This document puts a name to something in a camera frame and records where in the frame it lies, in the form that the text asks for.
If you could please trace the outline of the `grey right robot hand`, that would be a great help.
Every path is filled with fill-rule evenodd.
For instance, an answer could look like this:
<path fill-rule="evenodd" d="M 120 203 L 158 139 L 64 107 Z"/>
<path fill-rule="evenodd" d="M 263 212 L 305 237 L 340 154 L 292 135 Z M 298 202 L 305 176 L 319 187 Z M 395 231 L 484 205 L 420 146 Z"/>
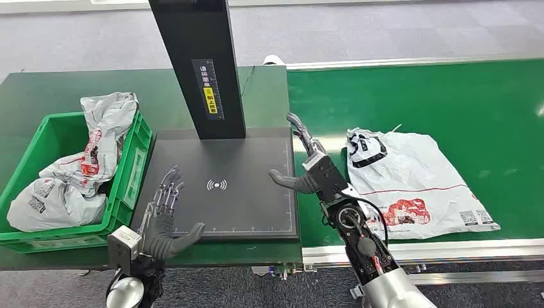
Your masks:
<path fill-rule="evenodd" d="M 301 140 L 309 158 L 317 152 L 325 154 L 323 145 L 308 132 L 307 127 L 296 114 L 288 112 L 286 119 L 294 126 L 293 134 Z M 316 181 L 307 173 L 303 176 L 292 177 L 282 175 L 276 169 L 270 169 L 268 175 L 277 185 L 303 194 L 314 194 L 321 190 Z"/>

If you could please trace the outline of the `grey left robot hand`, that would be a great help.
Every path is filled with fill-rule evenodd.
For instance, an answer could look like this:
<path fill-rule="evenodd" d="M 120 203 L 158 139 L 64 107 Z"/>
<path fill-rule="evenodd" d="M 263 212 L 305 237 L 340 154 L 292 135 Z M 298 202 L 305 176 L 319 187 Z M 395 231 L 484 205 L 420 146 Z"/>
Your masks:
<path fill-rule="evenodd" d="M 175 237 L 174 206 L 180 190 L 184 187 L 178 166 L 173 166 L 161 179 L 155 193 L 144 212 L 139 228 L 143 240 L 143 253 L 156 260 L 175 257 L 180 252 L 197 243 L 205 230 L 205 224 L 196 223 L 191 231 Z"/>

